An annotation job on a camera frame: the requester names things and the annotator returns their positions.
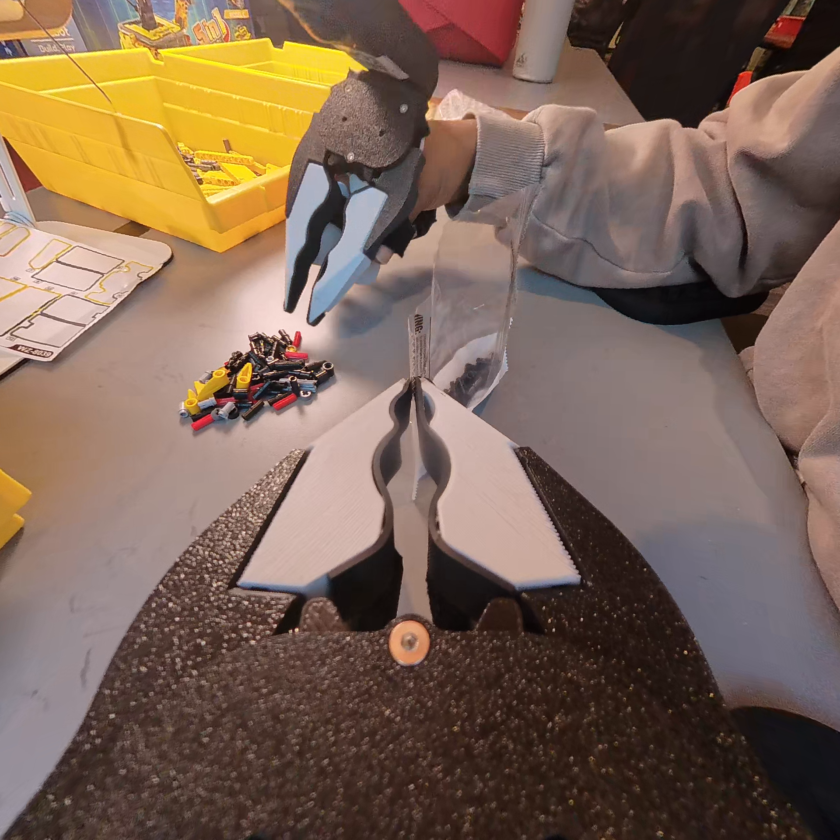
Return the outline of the person's beige printed sweatshirt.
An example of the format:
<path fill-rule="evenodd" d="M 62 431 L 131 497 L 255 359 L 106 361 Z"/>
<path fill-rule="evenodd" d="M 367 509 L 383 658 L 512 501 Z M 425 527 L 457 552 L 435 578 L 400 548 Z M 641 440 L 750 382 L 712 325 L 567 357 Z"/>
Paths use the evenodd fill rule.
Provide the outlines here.
<path fill-rule="evenodd" d="M 764 324 L 752 351 L 760 411 L 793 454 L 807 499 L 815 564 L 839 603 L 838 254 L 814 254 Z"/>

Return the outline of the robot kit box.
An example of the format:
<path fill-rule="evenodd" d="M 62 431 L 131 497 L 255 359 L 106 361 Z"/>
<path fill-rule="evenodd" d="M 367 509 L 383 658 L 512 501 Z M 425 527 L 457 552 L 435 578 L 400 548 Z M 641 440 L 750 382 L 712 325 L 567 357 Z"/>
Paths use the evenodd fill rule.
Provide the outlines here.
<path fill-rule="evenodd" d="M 73 22 L 89 50 L 163 49 L 250 40 L 246 1 L 75 1 Z"/>

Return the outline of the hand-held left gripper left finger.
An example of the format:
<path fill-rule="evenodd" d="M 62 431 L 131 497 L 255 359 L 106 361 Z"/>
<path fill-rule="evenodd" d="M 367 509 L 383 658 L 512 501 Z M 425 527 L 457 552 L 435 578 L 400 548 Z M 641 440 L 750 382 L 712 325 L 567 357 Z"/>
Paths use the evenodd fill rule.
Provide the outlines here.
<path fill-rule="evenodd" d="M 393 534 L 388 485 L 402 467 L 413 388 L 402 379 L 310 445 L 239 576 L 239 587 L 326 594 Z"/>

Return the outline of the white bottle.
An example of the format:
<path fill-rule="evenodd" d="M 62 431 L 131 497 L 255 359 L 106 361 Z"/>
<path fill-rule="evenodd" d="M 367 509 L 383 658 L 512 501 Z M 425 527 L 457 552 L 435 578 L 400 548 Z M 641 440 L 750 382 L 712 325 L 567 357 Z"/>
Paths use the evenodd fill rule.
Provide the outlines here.
<path fill-rule="evenodd" d="M 526 1 L 511 74 L 521 81 L 551 83 L 568 34 L 574 1 Z"/>

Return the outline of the red box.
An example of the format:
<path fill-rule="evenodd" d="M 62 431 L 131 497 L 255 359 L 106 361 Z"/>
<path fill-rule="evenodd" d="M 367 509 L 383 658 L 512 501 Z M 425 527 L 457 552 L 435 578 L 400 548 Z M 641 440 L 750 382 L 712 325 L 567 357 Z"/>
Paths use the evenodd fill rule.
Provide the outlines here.
<path fill-rule="evenodd" d="M 513 49 L 523 1 L 401 1 L 441 59 L 502 67 Z"/>

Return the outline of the person's right forearm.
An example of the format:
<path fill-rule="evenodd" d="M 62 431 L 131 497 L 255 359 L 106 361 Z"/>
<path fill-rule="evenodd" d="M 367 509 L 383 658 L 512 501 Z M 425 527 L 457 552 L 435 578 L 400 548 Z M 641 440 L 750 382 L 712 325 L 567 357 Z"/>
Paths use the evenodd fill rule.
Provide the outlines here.
<path fill-rule="evenodd" d="M 839 55 L 742 89 L 696 128 L 659 119 L 607 130 L 556 104 L 515 120 L 461 108 L 477 148 L 464 203 L 533 200 L 520 255 L 588 288 L 710 281 L 741 298 L 838 269 Z"/>

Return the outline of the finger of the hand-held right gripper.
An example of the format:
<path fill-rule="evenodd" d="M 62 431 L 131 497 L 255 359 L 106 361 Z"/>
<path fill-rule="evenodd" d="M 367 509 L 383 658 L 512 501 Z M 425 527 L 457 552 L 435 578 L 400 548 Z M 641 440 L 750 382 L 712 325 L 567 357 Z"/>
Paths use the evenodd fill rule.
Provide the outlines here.
<path fill-rule="evenodd" d="M 305 165 L 295 201 L 287 213 L 286 291 L 284 309 L 294 312 L 318 263 L 320 278 L 311 290 L 308 318 L 322 319 L 343 293 L 348 280 L 342 229 L 332 222 L 344 209 L 341 189 L 321 163 Z"/>
<path fill-rule="evenodd" d="M 378 187 L 349 177 L 348 202 L 343 211 L 342 232 L 321 265 L 312 287 L 308 324 L 315 326 L 356 284 L 374 279 L 375 260 L 365 253 L 367 242 L 380 219 L 387 194 Z"/>

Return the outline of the yellow flat box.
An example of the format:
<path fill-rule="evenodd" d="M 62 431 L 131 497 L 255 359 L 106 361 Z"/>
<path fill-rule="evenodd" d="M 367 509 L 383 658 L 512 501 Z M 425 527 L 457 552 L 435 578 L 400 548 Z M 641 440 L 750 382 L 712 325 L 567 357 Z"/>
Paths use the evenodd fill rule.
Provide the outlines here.
<path fill-rule="evenodd" d="M 31 491 L 1 470 L 1 548 L 24 526 L 20 509 L 31 498 Z"/>

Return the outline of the clear plastic bag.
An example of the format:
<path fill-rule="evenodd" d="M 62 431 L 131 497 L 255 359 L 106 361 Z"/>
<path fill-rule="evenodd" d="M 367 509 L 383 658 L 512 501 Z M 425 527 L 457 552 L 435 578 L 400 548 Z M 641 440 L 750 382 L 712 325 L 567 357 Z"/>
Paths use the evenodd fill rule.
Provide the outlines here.
<path fill-rule="evenodd" d="M 430 294 L 408 319 L 409 373 L 477 409 L 508 370 L 519 250 L 538 185 L 444 223 Z"/>

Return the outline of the black high-back chair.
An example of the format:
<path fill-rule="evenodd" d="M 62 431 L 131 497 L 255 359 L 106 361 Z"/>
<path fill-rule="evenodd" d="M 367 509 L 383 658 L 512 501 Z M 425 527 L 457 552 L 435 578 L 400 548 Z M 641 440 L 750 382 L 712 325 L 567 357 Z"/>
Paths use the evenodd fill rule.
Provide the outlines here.
<path fill-rule="evenodd" d="M 695 128 L 732 90 L 785 1 L 631 2 L 608 61 L 646 121 Z"/>

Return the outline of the pile of mixed small plastic parts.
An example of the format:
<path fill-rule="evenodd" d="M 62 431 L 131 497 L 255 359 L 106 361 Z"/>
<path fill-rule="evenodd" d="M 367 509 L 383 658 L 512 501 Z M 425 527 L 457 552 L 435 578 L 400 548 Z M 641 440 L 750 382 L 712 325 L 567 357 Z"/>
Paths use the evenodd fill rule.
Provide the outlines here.
<path fill-rule="evenodd" d="M 262 413 L 310 404 L 336 376 L 333 362 L 310 354 L 300 331 L 257 331 L 243 350 L 201 373 L 186 390 L 178 420 L 194 433 L 213 425 L 249 424 Z"/>

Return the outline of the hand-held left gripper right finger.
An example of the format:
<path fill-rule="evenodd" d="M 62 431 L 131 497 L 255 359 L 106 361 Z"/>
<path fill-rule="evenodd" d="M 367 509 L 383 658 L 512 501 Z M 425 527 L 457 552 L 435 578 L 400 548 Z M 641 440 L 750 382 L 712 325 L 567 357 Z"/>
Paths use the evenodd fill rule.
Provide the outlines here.
<path fill-rule="evenodd" d="M 436 534 L 468 567 L 515 592 L 581 575 L 518 457 L 518 445 L 429 381 L 418 382 L 423 466 Z"/>

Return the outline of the person's right hand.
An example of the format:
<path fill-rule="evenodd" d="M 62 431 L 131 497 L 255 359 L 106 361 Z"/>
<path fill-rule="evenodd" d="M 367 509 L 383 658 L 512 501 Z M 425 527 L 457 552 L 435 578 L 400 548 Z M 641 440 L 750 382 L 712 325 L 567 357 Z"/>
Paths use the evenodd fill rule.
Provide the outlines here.
<path fill-rule="evenodd" d="M 424 139 L 423 169 L 417 184 L 415 207 L 410 215 L 440 207 L 462 206 L 476 160 L 478 123 L 473 118 L 432 119 Z"/>

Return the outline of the crumpled clear plastic wrap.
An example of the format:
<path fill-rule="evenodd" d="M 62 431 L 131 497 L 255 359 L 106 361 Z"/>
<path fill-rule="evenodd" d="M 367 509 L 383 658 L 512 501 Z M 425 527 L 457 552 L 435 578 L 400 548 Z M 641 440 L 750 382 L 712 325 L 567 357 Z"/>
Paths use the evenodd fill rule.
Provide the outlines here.
<path fill-rule="evenodd" d="M 500 108 L 479 101 L 459 89 L 449 91 L 441 98 L 429 100 L 426 118 L 430 125 L 489 122 L 490 124 L 518 123 L 528 111 Z"/>

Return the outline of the grey desk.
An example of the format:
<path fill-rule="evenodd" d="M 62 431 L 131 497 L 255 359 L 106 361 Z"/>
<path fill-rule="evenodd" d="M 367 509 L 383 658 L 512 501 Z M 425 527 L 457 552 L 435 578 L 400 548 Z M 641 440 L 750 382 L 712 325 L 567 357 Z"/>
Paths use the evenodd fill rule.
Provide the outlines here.
<path fill-rule="evenodd" d="M 532 266 L 483 416 L 581 575 L 512 591 L 436 534 L 406 328 L 352 298 L 339 381 L 191 433 L 167 329 L 2 385 L 36 511 L 2 577 L 8 838 L 809 838 L 728 706 L 838 731 L 838 609 L 756 311 L 665 326 Z M 326 594 L 239 587 L 316 438 L 413 388 L 393 534 Z"/>

